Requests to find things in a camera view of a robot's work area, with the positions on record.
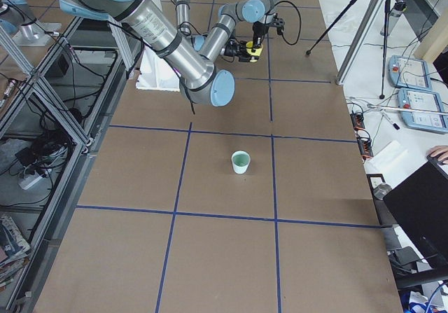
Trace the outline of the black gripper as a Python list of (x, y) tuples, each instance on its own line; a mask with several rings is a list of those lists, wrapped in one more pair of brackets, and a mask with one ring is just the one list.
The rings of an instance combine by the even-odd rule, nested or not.
[(228, 41), (223, 47), (223, 55), (227, 57), (238, 57), (239, 62), (257, 62), (260, 57), (257, 55), (242, 55), (244, 50), (255, 50), (252, 41)]
[(270, 27), (276, 26), (277, 20), (276, 13), (268, 13), (262, 16), (258, 22), (254, 22), (252, 26), (253, 30), (253, 39), (252, 42), (254, 44), (262, 44), (263, 42), (263, 30), (269, 29)]

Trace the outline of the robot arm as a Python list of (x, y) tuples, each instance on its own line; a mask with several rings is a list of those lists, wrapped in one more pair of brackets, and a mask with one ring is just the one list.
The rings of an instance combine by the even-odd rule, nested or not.
[[(191, 32), (190, 1), (173, 0), (177, 29), (185, 35)], [(204, 42), (196, 50), (212, 62), (220, 55), (237, 57), (240, 62), (257, 62), (263, 51), (263, 39), (277, 18), (272, 12), (277, 1), (243, 0), (221, 6), (217, 23), (210, 28)], [(236, 40), (234, 30), (240, 22), (249, 22), (253, 25), (251, 41)]]
[(235, 80), (214, 64), (238, 22), (257, 22), (278, 0), (243, 0), (225, 4), (218, 22), (199, 50), (175, 27), (152, 0), (59, 0), (71, 15), (93, 20), (114, 18), (128, 24), (157, 54), (180, 74), (181, 94), (191, 104), (225, 106), (235, 93)]

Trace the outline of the person's hand on mouse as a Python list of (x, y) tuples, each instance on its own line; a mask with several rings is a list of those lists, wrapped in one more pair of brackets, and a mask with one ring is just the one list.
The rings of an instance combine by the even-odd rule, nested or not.
[(428, 151), (427, 158), (435, 160), (440, 165), (446, 165), (448, 161), (448, 145), (434, 146)]

